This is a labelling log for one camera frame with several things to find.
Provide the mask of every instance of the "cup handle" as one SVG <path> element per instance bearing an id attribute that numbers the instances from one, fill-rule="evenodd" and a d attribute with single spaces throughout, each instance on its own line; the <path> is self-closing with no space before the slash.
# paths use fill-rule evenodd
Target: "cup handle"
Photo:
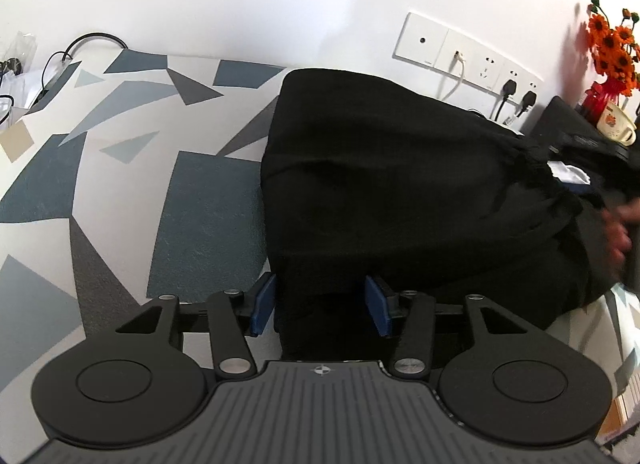
<path id="1" fill-rule="evenodd" d="M 631 132 L 631 135 L 627 140 L 620 141 L 620 144 L 622 144 L 623 146 L 631 146 L 636 141 L 636 131 L 632 128 L 629 128 L 628 130 Z"/>

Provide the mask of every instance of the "beige square pattern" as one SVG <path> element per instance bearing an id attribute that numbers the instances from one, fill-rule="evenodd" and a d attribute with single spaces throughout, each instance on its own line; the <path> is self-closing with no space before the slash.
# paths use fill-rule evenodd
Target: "beige square pattern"
<path id="1" fill-rule="evenodd" d="M 15 162 L 32 145 L 33 138 L 23 121 L 18 121 L 0 134 L 0 146 L 11 162 Z"/>

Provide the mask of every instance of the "black cloth bag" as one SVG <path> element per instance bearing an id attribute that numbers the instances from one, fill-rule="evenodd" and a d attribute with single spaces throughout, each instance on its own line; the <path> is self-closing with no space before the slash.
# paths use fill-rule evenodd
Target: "black cloth bag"
<path id="1" fill-rule="evenodd" d="M 495 123 L 374 76 L 286 76 L 262 160 L 284 357 L 381 357 L 367 274 L 440 303 L 484 294 L 540 328 L 599 297 L 579 200 Z"/>

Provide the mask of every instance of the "red vase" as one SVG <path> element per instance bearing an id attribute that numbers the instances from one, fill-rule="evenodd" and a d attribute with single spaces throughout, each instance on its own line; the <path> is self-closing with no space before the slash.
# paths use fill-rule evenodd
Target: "red vase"
<path id="1" fill-rule="evenodd" d="M 598 124 L 600 116 L 609 101 L 618 104 L 620 94 L 625 91 L 626 85 L 615 78 L 607 77 L 604 83 L 593 82 L 591 88 L 585 91 L 586 97 L 582 102 L 580 113 L 593 126 Z"/>

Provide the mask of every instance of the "human hand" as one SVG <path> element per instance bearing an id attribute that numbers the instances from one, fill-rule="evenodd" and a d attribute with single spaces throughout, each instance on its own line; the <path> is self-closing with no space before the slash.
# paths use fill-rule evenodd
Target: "human hand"
<path id="1" fill-rule="evenodd" d="M 632 200 L 625 206 L 620 206 L 613 213 L 604 210 L 602 218 L 605 223 L 609 262 L 617 271 L 622 268 L 622 264 L 625 262 L 625 253 L 631 250 L 631 238 L 629 238 L 628 231 L 623 224 L 640 223 L 640 198 Z"/>

